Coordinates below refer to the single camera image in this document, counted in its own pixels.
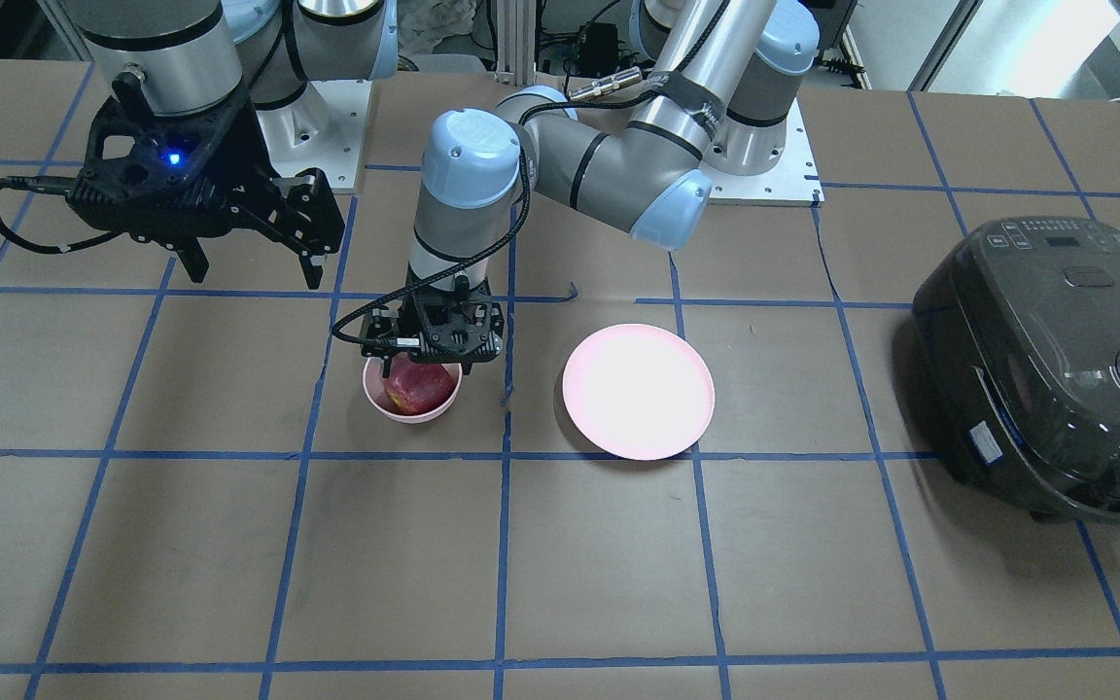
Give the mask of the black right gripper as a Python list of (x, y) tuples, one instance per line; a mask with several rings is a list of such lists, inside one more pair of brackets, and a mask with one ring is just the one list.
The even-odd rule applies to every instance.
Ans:
[(192, 283), (209, 259), (199, 237), (253, 228), (297, 256), (305, 284), (323, 282), (325, 256), (339, 252), (345, 218), (328, 174), (311, 167), (277, 177), (248, 88), (236, 84), (213, 106), (162, 116), (141, 83), (115, 83), (90, 125), (84, 165), (66, 194), (97, 235), (82, 251), (122, 234), (170, 245)]

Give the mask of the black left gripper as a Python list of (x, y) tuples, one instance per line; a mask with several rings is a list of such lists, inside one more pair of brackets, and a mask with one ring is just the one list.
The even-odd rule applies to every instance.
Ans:
[(366, 339), (362, 355), (377, 356), (383, 382), (393, 377), (400, 353), (416, 364), (472, 368), (503, 353), (504, 314), (489, 283), (461, 283), (457, 291), (427, 284), (408, 293), (395, 310), (370, 311), (362, 337)]

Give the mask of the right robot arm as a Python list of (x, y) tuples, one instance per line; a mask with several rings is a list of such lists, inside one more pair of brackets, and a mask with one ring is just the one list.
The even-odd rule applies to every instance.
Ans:
[(66, 188), (96, 244), (116, 236), (178, 258), (256, 231), (297, 256), (311, 291), (345, 218), (328, 172), (277, 160), (320, 141), (317, 83), (395, 74), (393, 1), (67, 1), (110, 97)]

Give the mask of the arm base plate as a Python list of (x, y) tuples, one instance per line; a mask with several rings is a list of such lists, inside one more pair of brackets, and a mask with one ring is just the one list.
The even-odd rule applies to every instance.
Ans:
[(374, 83), (366, 80), (320, 81), (289, 105), (259, 110), (276, 172), (292, 177), (317, 168), (333, 193), (358, 192), (373, 94)]
[(797, 99), (769, 125), (729, 114), (699, 168), (711, 179), (716, 204), (810, 207), (825, 200)]

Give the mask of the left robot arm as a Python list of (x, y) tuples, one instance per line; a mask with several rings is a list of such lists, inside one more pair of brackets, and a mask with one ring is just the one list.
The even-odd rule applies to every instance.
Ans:
[(821, 52), (813, 13), (799, 1), (640, 1), (635, 12), (653, 60), (636, 96), (600, 103), (530, 86), (493, 110), (435, 120), (405, 283), (334, 323), (334, 338), (385, 368), (405, 356), (470, 372), (504, 345), (486, 262), (523, 228), (535, 196), (676, 251), (710, 203), (713, 174), (775, 167)]

